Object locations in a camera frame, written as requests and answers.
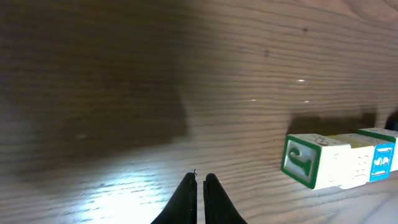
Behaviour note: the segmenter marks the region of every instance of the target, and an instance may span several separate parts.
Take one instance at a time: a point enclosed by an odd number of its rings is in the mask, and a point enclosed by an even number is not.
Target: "wooden toy block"
[[[391,131],[382,128],[365,128],[358,130],[358,134],[394,142],[397,147],[398,131]],[[398,170],[398,153],[394,153],[391,163],[390,171]]]
[[[350,149],[320,134],[288,134],[281,169],[313,190],[337,186],[346,179],[343,164]]]
[[[368,142],[361,142],[351,138],[350,134],[328,136],[351,145],[348,163],[346,164],[347,179],[339,185],[341,189],[358,187],[369,182],[374,155],[374,146]]]
[[[374,146],[370,182],[386,179],[390,176],[391,160],[394,155],[395,143],[382,139],[363,136],[361,134],[348,134],[350,138]]]

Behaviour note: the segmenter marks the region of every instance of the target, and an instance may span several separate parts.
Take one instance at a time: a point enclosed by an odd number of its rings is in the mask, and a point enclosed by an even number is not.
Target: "block face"
[[[319,147],[342,146],[347,144],[320,134],[290,134],[289,136],[304,140]]]
[[[383,180],[390,176],[394,147],[395,143],[380,144],[375,147],[370,182]]]
[[[345,180],[342,180],[342,184],[339,187],[341,189],[350,189],[369,182],[374,146],[366,142],[357,141],[355,138],[350,138],[349,134],[329,137],[351,145],[351,149],[348,150],[349,155],[345,167],[347,176]]]
[[[347,143],[321,148],[315,189],[339,186],[348,178],[346,165],[350,149]]]
[[[348,138],[353,138],[353,139],[355,139],[359,142],[363,142],[365,144],[368,143],[372,146],[377,146],[379,144],[390,144],[391,143],[389,141],[385,141],[385,140],[378,139],[378,138],[372,138],[369,136],[364,136],[362,134],[355,134],[355,133],[354,134],[344,134],[344,136],[348,137]]]
[[[282,160],[282,171],[307,187],[314,189],[320,158],[320,147],[288,135]]]
[[[370,136],[373,138],[383,139],[397,144],[398,131],[391,131],[382,128],[366,128],[358,130],[359,134]],[[391,161],[391,171],[398,170],[398,154],[394,153]]]
[[[337,186],[345,158],[339,150],[349,144],[319,134],[286,137],[282,171],[311,189]]]

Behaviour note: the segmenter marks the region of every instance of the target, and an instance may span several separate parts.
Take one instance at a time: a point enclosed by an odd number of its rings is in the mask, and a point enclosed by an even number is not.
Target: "wood grain surface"
[[[311,191],[286,133],[383,127],[396,0],[0,3],[0,223],[150,223],[187,172],[248,223],[396,223],[398,172]]]

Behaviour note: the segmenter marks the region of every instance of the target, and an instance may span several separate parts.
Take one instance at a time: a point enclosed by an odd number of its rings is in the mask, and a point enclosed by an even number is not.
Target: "green-bordered block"
[[[382,128],[365,128],[359,129],[358,134],[394,142],[396,146],[394,155],[392,156],[391,171],[398,170],[398,153],[395,152],[397,147],[398,131],[391,131]]]
[[[288,134],[282,171],[316,190],[345,180],[350,144],[320,134]]]

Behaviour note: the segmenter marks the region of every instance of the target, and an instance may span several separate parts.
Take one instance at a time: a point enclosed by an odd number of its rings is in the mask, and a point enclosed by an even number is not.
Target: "blue-bordered block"
[[[359,129],[358,134],[394,142],[397,147],[398,131],[391,131],[382,128],[365,128]],[[394,156],[392,157],[390,171],[398,170],[398,153],[395,152],[396,149],[394,149]]]
[[[395,143],[378,138],[364,136],[361,134],[349,134],[349,137],[355,138],[362,142],[367,142],[374,146],[374,154],[369,181],[374,182],[388,178],[390,176]]]

